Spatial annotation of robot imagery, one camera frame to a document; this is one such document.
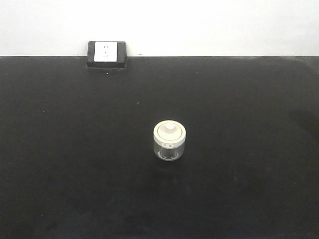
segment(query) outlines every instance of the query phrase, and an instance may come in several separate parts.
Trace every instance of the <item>black surface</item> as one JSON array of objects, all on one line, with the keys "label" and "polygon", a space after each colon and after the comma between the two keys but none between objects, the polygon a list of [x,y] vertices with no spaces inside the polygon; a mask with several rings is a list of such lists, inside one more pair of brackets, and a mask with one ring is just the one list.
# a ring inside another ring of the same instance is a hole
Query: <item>black surface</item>
[{"label": "black surface", "polygon": [[[153,152],[165,119],[187,130],[175,162]],[[129,58],[106,73],[85,57],[0,58],[1,239],[318,237],[314,67]]]},{"label": "black surface", "polygon": [[126,68],[127,56],[126,56],[126,44],[124,41],[118,41],[118,52],[116,62],[95,62],[95,42],[89,41],[88,43],[88,55],[87,55],[87,67],[89,68]]}]

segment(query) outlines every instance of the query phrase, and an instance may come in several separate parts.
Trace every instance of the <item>white lid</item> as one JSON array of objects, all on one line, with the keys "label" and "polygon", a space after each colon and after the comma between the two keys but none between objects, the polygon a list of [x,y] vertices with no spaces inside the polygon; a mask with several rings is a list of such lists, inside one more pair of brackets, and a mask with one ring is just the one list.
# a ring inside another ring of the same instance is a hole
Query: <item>white lid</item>
[{"label": "white lid", "polygon": [[154,127],[154,140],[163,148],[177,148],[186,139],[184,126],[173,120],[164,120]]}]

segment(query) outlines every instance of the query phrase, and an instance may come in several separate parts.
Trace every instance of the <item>glass jar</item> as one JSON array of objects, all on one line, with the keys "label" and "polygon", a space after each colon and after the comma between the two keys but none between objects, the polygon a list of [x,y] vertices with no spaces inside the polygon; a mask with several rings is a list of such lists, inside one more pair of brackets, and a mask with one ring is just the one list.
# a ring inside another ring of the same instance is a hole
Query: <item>glass jar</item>
[{"label": "glass jar", "polygon": [[165,161],[173,161],[184,153],[186,130],[173,120],[164,120],[154,127],[154,152]]}]

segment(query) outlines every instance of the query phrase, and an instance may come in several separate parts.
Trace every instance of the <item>electrical outlet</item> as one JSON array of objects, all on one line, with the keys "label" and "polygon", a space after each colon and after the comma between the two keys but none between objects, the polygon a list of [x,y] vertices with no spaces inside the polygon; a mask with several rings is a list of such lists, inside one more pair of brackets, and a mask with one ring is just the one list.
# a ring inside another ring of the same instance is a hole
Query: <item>electrical outlet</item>
[{"label": "electrical outlet", "polygon": [[116,62],[118,43],[116,41],[97,41],[94,48],[95,62]]},{"label": "electrical outlet", "polygon": [[124,41],[89,41],[88,68],[114,70],[126,68],[126,44]]}]

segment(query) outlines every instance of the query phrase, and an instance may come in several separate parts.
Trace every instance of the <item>white outlet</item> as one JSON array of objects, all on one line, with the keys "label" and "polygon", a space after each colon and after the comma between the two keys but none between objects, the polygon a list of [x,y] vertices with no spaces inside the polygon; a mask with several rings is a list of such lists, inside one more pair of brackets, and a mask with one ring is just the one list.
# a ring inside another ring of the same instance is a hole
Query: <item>white outlet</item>
[{"label": "white outlet", "polygon": [[95,62],[116,62],[118,43],[116,41],[96,41],[94,48]]}]

